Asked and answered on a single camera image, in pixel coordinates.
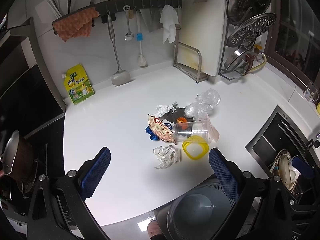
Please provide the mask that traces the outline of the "clear plastic bag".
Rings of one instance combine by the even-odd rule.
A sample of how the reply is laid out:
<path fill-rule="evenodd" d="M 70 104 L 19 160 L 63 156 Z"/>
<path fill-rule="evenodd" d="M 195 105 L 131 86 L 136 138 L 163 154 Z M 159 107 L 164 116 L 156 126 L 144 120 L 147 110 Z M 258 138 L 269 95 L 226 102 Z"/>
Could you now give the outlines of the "clear plastic bag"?
<path fill-rule="evenodd" d="M 203 121 L 208 113 L 213 110 L 221 101 L 219 93 L 210 88 L 197 95 L 195 101 L 184 109 L 184 116 L 193 118 L 195 121 Z"/>

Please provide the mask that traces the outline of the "red white snack wrapper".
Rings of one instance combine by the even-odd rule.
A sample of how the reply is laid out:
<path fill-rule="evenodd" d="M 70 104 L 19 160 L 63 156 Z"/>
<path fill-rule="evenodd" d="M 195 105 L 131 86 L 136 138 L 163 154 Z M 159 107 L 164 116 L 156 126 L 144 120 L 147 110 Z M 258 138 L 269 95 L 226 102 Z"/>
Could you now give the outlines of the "red white snack wrapper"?
<path fill-rule="evenodd" d="M 159 118 L 148 115 L 148 122 L 149 128 L 160 140 L 175 145 L 177 144 L 171 129 L 159 120 Z"/>

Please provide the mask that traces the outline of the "white tissue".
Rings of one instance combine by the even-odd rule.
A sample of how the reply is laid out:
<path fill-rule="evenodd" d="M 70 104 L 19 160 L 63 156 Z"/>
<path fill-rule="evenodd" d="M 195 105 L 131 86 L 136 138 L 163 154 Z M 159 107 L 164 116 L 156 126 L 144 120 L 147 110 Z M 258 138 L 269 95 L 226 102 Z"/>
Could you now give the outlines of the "white tissue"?
<path fill-rule="evenodd" d="M 170 105 L 157 105 L 156 106 L 156 112 L 153 114 L 149 114 L 150 116 L 154 116 L 156 118 L 161 118 L 164 115 L 168 114 L 171 110 L 175 110 L 175 107 L 177 106 L 177 102 L 174 101 Z"/>

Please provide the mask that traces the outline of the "orange mandarin peel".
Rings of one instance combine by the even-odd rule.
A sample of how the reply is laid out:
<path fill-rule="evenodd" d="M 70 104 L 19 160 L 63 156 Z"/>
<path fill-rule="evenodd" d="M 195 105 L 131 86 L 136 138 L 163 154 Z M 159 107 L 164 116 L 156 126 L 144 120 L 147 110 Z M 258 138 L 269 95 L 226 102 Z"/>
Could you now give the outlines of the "orange mandarin peel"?
<path fill-rule="evenodd" d="M 176 119 L 176 125 L 179 129 L 186 130 L 188 128 L 188 120 L 181 116 Z"/>

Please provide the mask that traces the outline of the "steel steamer plate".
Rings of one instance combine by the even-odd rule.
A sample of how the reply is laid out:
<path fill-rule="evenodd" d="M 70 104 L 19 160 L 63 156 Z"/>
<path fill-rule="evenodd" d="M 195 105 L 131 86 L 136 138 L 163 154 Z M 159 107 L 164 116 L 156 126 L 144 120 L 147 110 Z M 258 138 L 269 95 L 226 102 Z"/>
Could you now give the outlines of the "steel steamer plate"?
<path fill-rule="evenodd" d="M 276 19 L 276 14 L 272 12 L 259 14 L 248 19 L 228 36 L 226 46 L 234 48 L 255 41 L 257 37 L 270 29 Z"/>

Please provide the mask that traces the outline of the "white blue bottle brush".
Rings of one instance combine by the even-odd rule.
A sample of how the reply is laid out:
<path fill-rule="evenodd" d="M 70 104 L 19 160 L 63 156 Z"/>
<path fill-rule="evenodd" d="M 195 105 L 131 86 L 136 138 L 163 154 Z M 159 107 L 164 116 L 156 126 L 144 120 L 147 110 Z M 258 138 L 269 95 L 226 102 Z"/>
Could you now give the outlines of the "white blue bottle brush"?
<path fill-rule="evenodd" d="M 142 48 L 143 34 L 142 34 L 141 28 L 140 28 L 140 12 L 139 12 L 139 10 L 136 10 L 136 22 L 137 22 L 136 39 L 137 39 L 137 42 L 139 43 L 138 65 L 143 68 L 143 67 L 147 67 L 148 63 L 143 55 L 143 48 Z"/>

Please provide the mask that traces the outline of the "steel cutting board rack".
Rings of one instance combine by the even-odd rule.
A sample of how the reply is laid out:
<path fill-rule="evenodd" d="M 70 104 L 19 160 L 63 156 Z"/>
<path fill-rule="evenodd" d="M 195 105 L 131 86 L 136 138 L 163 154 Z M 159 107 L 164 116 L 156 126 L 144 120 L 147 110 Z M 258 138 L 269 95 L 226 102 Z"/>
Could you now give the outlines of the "steel cutting board rack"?
<path fill-rule="evenodd" d="M 185 56 L 185 63 L 181 63 L 178 61 L 178 49 L 180 47 L 185 48 L 186 50 L 192 51 L 195 55 L 197 55 L 197 62 L 191 57 L 188 59 Z M 197 49 L 190 45 L 187 45 L 182 42 L 175 42 L 174 44 L 174 60 L 173 66 L 183 72 L 185 75 L 189 76 L 196 83 L 200 83 L 202 81 L 206 81 L 209 79 L 209 75 L 202 71 L 202 54 Z"/>

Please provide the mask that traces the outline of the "steel pot on stove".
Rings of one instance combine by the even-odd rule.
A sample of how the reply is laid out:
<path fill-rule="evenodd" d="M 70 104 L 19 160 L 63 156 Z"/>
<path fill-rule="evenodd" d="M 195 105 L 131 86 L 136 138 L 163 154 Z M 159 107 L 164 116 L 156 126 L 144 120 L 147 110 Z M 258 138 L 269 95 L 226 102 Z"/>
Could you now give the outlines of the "steel pot on stove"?
<path fill-rule="evenodd" d="M 18 130 L 12 133 L 5 146 L 2 163 L 1 177 L 29 183 L 35 176 L 35 153 Z"/>

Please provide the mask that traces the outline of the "clear plastic cup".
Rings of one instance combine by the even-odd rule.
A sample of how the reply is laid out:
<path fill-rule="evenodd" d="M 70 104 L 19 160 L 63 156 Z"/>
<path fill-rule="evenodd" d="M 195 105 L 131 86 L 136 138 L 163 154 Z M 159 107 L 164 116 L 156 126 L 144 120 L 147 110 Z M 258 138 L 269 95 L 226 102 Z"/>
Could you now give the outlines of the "clear plastic cup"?
<path fill-rule="evenodd" d="M 176 123 L 173 126 L 173 136 L 177 142 L 207 142 L 213 141 L 211 126 L 206 121 Z"/>

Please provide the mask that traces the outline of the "steel spatula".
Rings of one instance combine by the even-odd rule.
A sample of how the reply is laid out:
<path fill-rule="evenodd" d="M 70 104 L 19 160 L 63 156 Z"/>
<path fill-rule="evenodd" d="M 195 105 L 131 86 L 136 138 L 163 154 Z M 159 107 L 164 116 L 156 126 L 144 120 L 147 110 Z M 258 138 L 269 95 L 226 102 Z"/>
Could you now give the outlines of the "steel spatula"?
<path fill-rule="evenodd" d="M 116 48 L 116 36 L 114 33 L 114 27 L 113 27 L 113 23 L 112 23 L 111 13 L 109 10 L 106 11 L 106 15 L 107 15 L 108 33 L 109 33 L 110 40 L 112 42 L 114 55 L 115 55 L 116 63 L 117 63 L 117 71 L 112 75 L 111 82 L 112 82 L 112 85 L 114 85 L 114 86 L 120 86 L 120 85 L 124 85 L 124 84 L 130 82 L 131 75 L 129 74 L 128 71 L 123 70 L 120 66 L 118 52 L 117 52 L 117 48 Z"/>

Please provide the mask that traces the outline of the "yellow square plastic lid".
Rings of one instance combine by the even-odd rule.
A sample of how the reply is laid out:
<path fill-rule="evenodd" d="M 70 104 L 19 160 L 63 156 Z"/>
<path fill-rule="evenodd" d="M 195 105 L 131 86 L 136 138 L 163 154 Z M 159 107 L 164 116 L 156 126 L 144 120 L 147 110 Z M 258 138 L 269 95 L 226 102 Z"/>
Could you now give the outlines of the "yellow square plastic lid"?
<path fill-rule="evenodd" d="M 193 135 L 182 143 L 182 149 L 191 160 L 199 160 L 209 151 L 209 145 L 203 137 Z"/>

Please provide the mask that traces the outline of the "clear plastic wrapper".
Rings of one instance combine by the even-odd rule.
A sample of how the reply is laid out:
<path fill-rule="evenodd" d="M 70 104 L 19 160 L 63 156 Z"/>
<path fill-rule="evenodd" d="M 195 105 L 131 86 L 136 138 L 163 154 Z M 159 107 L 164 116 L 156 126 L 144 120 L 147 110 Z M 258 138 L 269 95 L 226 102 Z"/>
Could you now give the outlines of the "clear plastic wrapper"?
<path fill-rule="evenodd" d="M 169 168 L 181 161 L 181 150 L 172 145 L 159 146 L 153 150 L 153 154 L 159 161 L 159 164 L 155 167 L 158 170 Z"/>

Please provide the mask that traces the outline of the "dishes in sink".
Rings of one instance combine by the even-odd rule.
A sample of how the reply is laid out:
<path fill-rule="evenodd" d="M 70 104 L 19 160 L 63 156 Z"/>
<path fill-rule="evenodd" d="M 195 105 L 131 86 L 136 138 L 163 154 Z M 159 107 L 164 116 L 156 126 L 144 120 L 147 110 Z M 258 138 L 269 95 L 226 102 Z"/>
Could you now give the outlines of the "dishes in sink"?
<path fill-rule="evenodd" d="M 287 150 L 281 150 L 273 163 L 268 166 L 269 171 L 281 178 L 284 186 L 291 192 L 297 185 L 300 172 L 292 165 L 293 158 Z"/>

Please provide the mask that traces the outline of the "grey perforated trash bin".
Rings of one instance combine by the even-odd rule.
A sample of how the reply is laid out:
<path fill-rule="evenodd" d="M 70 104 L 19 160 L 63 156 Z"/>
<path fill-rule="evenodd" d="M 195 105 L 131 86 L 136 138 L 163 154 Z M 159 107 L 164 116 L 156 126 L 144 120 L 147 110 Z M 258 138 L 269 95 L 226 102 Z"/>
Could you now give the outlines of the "grey perforated trash bin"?
<path fill-rule="evenodd" d="M 234 204 L 210 178 L 153 212 L 167 239 L 211 239 Z"/>

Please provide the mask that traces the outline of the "yellow green seasoning pouch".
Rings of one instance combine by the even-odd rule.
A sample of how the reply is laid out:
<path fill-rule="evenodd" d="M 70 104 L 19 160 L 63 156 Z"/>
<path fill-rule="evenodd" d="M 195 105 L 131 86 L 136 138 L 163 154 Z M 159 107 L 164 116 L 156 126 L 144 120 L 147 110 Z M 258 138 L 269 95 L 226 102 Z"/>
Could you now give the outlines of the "yellow green seasoning pouch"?
<path fill-rule="evenodd" d="M 62 75 L 63 85 L 74 105 L 77 105 L 95 94 L 82 64 L 69 68 Z"/>

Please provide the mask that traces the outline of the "black kitchen sink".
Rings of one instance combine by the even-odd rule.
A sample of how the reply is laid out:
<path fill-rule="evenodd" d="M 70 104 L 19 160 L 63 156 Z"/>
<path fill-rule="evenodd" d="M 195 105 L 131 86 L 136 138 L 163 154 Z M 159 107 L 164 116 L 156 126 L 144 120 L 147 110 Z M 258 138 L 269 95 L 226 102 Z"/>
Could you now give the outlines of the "black kitchen sink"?
<path fill-rule="evenodd" d="M 278 106 L 246 145 L 246 150 L 269 177 L 275 170 L 277 158 L 283 153 L 288 154 L 289 159 L 298 156 L 310 166 L 319 166 L 319 158 L 314 149 L 308 147 L 308 139 Z"/>

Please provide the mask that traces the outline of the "orange dish cloth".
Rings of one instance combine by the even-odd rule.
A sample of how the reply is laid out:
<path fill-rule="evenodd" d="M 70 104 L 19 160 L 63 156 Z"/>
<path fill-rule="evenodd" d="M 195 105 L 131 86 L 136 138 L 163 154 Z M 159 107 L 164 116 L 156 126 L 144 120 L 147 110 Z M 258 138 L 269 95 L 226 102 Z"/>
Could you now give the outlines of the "orange dish cloth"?
<path fill-rule="evenodd" d="M 64 42 L 71 38 L 89 37 L 92 21 L 99 16 L 99 12 L 90 7 L 54 22 L 53 29 Z"/>

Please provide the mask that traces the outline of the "white hanging cloth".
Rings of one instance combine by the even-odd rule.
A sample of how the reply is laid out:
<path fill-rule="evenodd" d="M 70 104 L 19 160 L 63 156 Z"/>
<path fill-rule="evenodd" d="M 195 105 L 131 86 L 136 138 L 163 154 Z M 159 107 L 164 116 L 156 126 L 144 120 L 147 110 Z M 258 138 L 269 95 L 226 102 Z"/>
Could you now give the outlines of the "white hanging cloth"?
<path fill-rule="evenodd" d="M 172 6 L 165 5 L 159 22 L 163 24 L 163 44 L 166 41 L 171 44 L 175 41 L 176 25 L 179 23 L 177 11 Z"/>

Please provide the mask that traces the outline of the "black wall utensil rail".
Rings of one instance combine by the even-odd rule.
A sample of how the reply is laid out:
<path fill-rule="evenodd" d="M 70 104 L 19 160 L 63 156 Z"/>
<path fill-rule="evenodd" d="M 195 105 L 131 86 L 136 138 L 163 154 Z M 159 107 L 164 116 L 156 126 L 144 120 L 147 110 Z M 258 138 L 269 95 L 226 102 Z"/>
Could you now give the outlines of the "black wall utensil rail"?
<path fill-rule="evenodd" d="M 57 20 L 53 21 L 52 24 L 55 22 L 59 22 L 60 20 L 67 18 L 73 14 L 81 12 L 87 8 L 95 8 L 97 12 L 99 12 L 100 16 L 103 18 L 101 21 L 102 23 L 107 23 L 106 18 L 106 11 L 108 10 L 111 13 L 112 21 L 116 20 L 116 13 L 123 12 L 123 7 L 125 5 L 129 5 L 131 10 L 139 10 L 139 9 L 156 9 L 156 8 L 163 8 L 165 5 L 170 5 L 173 8 L 180 8 L 182 9 L 182 0 L 107 0 L 104 2 L 100 2 L 93 5 L 88 5 L 86 7 L 80 8 L 74 12 L 71 12 L 65 16 L 58 18 Z"/>

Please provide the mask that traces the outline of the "steel ladle spoon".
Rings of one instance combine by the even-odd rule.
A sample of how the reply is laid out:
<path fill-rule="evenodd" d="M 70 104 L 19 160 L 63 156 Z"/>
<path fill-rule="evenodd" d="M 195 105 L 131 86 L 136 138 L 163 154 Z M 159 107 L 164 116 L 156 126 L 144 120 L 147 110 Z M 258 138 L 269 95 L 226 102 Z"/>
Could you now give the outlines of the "steel ladle spoon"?
<path fill-rule="evenodd" d="M 130 11 L 130 6 L 129 5 L 124 5 L 123 11 L 125 12 L 126 15 L 126 23 L 127 23 L 127 33 L 124 36 L 125 41 L 132 41 L 134 38 L 134 34 L 130 29 L 130 22 L 129 22 L 129 11 Z"/>

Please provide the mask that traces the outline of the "white cutting board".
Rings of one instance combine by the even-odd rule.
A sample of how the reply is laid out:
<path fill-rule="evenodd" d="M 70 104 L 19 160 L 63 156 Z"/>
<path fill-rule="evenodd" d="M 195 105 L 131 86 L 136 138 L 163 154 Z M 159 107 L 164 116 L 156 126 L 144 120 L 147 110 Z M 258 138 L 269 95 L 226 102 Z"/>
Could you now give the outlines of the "white cutting board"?
<path fill-rule="evenodd" d="M 226 0 L 183 0 L 178 41 L 202 56 L 201 72 L 216 76 L 220 62 Z"/>

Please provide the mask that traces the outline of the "black stove cooktop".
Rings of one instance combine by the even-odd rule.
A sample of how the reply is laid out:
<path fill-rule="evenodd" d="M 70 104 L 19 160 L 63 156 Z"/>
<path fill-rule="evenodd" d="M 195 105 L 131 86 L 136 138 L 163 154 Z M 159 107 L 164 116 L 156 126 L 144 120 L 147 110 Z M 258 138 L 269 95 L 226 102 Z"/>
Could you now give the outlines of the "black stove cooktop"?
<path fill-rule="evenodd" d="M 12 165 L 1 161 L 1 208 L 17 231 L 26 232 L 28 212 L 39 176 L 50 179 L 65 174 L 63 126 L 65 111 L 51 93 L 38 66 L 1 89 L 1 154 L 15 131 L 19 150 Z"/>

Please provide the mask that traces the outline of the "dark grey rag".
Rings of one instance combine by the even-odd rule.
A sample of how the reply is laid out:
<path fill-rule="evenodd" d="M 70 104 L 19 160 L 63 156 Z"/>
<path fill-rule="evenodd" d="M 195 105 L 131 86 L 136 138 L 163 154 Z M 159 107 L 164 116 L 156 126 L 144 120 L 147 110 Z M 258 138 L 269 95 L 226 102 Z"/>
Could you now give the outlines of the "dark grey rag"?
<path fill-rule="evenodd" d="M 176 119 L 182 116 L 185 117 L 188 120 L 188 122 L 193 122 L 193 118 L 188 118 L 185 116 L 184 110 L 185 108 L 175 107 L 174 111 L 171 110 L 168 114 L 164 115 L 164 119 L 168 122 L 176 124 Z"/>

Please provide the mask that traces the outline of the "steel pot lid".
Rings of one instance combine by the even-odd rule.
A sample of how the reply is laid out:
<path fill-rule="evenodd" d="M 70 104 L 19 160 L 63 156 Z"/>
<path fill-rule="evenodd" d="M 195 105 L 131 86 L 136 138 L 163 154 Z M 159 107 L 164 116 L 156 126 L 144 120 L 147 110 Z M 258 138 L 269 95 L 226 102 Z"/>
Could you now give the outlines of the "steel pot lid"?
<path fill-rule="evenodd" d="M 224 63 L 224 71 L 232 72 L 236 68 L 240 67 L 240 64 L 246 62 L 245 56 L 252 50 L 246 47 L 239 47 L 234 53 L 232 53 L 229 58 Z"/>

